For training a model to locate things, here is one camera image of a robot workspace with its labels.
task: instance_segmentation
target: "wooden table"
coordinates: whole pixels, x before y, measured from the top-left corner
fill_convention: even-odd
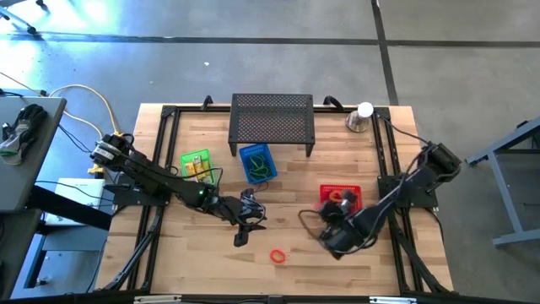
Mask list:
[[[139,110],[134,145],[148,157],[154,152],[162,106],[142,104]],[[398,128],[417,133],[411,107],[391,106],[390,112]],[[268,220],[263,222],[267,230],[252,232],[243,247],[233,246],[237,226],[189,210],[173,199],[165,210],[152,293],[397,295],[387,225],[372,248],[337,261],[308,237],[297,218],[300,209],[313,208],[321,184],[360,185],[364,206],[378,201],[379,166],[372,128],[365,133],[351,133],[344,125],[345,117],[345,114],[315,114],[316,145],[310,158],[305,157],[304,145],[270,145],[278,177],[269,182],[268,190],[256,194],[267,206]],[[213,166],[224,168],[221,194],[238,197],[250,185],[240,157],[230,155],[228,128],[229,113],[183,112],[173,164],[179,166],[180,155],[186,152],[209,149]],[[159,162],[162,166],[170,126],[167,130]],[[381,130],[389,155],[384,128]],[[397,132],[395,138],[404,170],[420,151],[420,145],[418,140]],[[392,172],[390,163],[387,167]],[[97,287],[110,282],[132,254],[140,213],[141,208],[133,206],[114,217]],[[451,290],[437,223],[424,210],[412,210],[411,221],[418,254],[440,283]],[[274,248],[287,253],[285,263],[275,264],[270,260],[269,253]],[[408,259],[403,261],[408,283],[413,286]],[[145,269],[146,255],[139,268],[138,286]]]

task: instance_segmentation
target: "red tray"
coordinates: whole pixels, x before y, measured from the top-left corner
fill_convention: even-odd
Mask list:
[[[341,191],[350,190],[358,196],[356,202],[354,202],[353,212],[362,209],[362,192],[360,191],[359,186],[350,186],[350,185],[321,185],[319,187],[320,199],[317,204],[315,204],[315,210],[318,210],[322,203],[330,199],[330,193],[333,191],[338,191],[341,196]]]

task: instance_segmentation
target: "green object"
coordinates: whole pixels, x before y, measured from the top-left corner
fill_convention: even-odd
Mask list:
[[[252,180],[260,180],[272,175],[264,154],[250,155],[249,168]]]
[[[184,154],[184,155],[181,155],[180,156],[180,167],[181,167],[181,171],[182,171],[182,175],[183,176],[187,176],[187,172],[186,172],[186,163],[189,163],[189,162],[193,162],[193,159],[197,156],[200,156],[201,157],[201,162],[204,162],[204,161],[207,161],[208,162],[208,167],[210,169],[212,169],[212,161],[210,160],[210,151],[208,151],[208,149],[202,149],[202,150],[199,150],[199,151],[195,151],[195,152],[190,152],[190,153],[187,153],[187,154]],[[216,182],[216,179],[213,178],[213,170],[210,171],[210,176],[212,177],[212,184],[215,184]]]

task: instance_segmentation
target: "red object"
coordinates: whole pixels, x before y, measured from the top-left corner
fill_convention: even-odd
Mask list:
[[[287,256],[285,255],[285,252],[283,252],[283,250],[281,249],[274,249],[270,252],[270,259],[273,260],[275,263],[285,262],[286,257]]]
[[[317,204],[315,204],[315,210],[318,210],[321,208],[322,203],[326,202],[327,200],[331,200],[334,203],[336,202],[336,199],[339,200],[341,203],[341,192],[343,190],[350,190],[354,194],[358,196],[356,199],[356,202],[354,202],[353,206],[353,212],[362,209],[362,192],[360,191],[359,186],[350,186],[350,185],[321,185],[319,188],[319,194],[320,199]]]

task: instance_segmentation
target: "orange rubber band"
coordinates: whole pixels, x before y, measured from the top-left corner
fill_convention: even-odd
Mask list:
[[[274,249],[270,252],[270,259],[273,260],[275,263],[283,263],[285,262],[285,258],[287,256],[285,255],[285,252],[283,252],[280,249]]]

